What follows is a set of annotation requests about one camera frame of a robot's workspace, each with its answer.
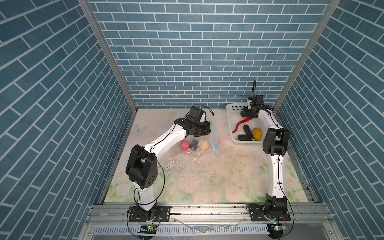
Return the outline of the cream white food ball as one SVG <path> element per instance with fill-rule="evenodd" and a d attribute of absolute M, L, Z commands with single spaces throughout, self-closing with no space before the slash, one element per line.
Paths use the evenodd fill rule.
<path fill-rule="evenodd" d="M 207 150 L 209 148 L 209 141 L 202 139 L 198 142 L 198 147 L 201 151 Z"/>

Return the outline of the small black food ball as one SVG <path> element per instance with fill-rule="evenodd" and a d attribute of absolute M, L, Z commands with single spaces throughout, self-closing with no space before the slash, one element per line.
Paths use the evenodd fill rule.
<path fill-rule="evenodd" d="M 191 151 L 196 151 L 197 148 L 198 148 L 198 144 L 199 144 L 199 141 L 198 141 L 198 140 L 196 140 L 196 139 L 192 140 L 192 141 L 190 142 L 189 149 L 190 149 Z"/>

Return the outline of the pink round food ball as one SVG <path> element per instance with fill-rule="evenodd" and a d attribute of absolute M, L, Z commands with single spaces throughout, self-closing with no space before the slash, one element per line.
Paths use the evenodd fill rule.
<path fill-rule="evenodd" d="M 181 145 L 180 145 L 180 149 L 182 151 L 187 151 L 190 149 L 190 142 L 186 141 L 186 140 L 182 140 L 181 141 Z"/>

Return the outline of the clear zip top bag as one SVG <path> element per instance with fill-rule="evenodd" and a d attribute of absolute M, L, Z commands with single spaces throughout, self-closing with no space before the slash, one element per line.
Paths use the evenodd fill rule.
<path fill-rule="evenodd" d="M 175 157 L 183 165 L 202 164 L 218 158 L 220 136 L 211 121 L 198 122 L 184 131 L 180 138 L 173 130 L 162 143 L 164 154 L 167 157 Z"/>

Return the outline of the long black food piece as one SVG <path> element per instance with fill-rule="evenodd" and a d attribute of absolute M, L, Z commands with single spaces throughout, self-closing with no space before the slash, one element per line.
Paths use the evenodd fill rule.
<path fill-rule="evenodd" d="M 254 135 L 253 135 L 253 132 L 251 131 L 250 127 L 248 125 L 244 125 L 243 126 L 243 129 L 244 129 L 244 132 L 245 134 L 251 138 L 251 139 L 254 139 Z"/>

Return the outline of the large black food piece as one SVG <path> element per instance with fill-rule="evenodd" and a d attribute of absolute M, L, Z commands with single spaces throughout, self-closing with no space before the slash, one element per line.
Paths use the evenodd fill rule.
<path fill-rule="evenodd" d="M 252 141 L 253 137 L 250 137 L 249 135 L 238 135 L 239 141 Z"/>

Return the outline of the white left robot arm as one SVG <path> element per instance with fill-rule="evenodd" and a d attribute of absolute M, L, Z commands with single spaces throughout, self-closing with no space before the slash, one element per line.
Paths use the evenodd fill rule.
<path fill-rule="evenodd" d="M 158 177 L 160 158 L 174 145 L 188 136 L 203 137 L 211 133 L 211 122 L 189 122 L 179 118 L 163 135 L 144 146 L 135 145 L 130 153 L 126 174 L 134 184 L 139 199 L 135 203 L 144 211 L 151 210 L 158 198 L 154 194 L 153 183 Z"/>

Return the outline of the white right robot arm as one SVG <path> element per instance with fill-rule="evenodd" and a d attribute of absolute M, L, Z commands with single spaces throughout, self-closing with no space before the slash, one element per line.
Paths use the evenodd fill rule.
<path fill-rule="evenodd" d="M 288 199 L 283 183 L 283 161 L 288 150 L 290 132 L 278 123 L 272 109 L 264 104 L 262 95 L 251 95 L 247 100 L 247 106 L 241 111 L 241 116 L 246 119 L 259 119 L 267 127 L 262 148 L 270 161 L 271 186 L 264 211 L 287 212 Z"/>

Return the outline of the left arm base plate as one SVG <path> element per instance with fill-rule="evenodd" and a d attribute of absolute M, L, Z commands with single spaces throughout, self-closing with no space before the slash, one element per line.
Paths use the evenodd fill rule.
<path fill-rule="evenodd" d="M 128 221 L 130 223 L 169 222 L 170 214 L 170 206 L 153 206 L 149 211 L 133 206 L 129 210 Z"/>

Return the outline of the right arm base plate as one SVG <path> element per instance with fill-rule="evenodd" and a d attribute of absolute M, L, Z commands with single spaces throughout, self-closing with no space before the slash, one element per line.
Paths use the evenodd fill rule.
<path fill-rule="evenodd" d="M 264 205 L 247 204 L 245 209 L 249 212 L 252 222 L 277 222 L 290 221 L 291 216 L 288 209 L 273 208 L 266 210 Z"/>

